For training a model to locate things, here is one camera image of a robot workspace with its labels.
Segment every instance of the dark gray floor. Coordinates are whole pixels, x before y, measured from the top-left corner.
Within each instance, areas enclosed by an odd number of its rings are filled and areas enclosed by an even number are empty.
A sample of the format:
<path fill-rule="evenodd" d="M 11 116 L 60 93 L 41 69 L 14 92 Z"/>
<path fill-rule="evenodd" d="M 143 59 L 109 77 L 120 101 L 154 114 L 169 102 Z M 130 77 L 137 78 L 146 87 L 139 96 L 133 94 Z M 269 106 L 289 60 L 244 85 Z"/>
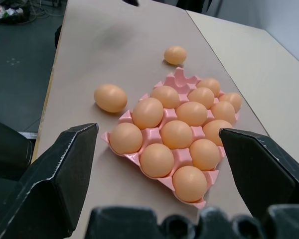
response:
<path fill-rule="evenodd" d="M 165 3 L 176 5 L 177 0 Z M 60 15 L 65 3 L 59 10 L 47 10 Z M 0 25 L 0 122 L 14 130 L 38 130 L 55 55 L 54 33 L 62 21 L 50 16 Z"/>

